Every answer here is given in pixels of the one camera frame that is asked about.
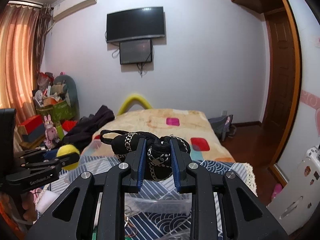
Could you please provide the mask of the person's left hand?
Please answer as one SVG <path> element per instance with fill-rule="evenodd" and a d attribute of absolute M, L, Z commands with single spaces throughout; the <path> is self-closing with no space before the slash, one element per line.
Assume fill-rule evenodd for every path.
<path fill-rule="evenodd" d="M 34 203 L 34 195 L 28 192 L 22 196 L 22 207 L 24 209 L 23 218 L 29 222 L 37 219 L 37 212 Z"/>

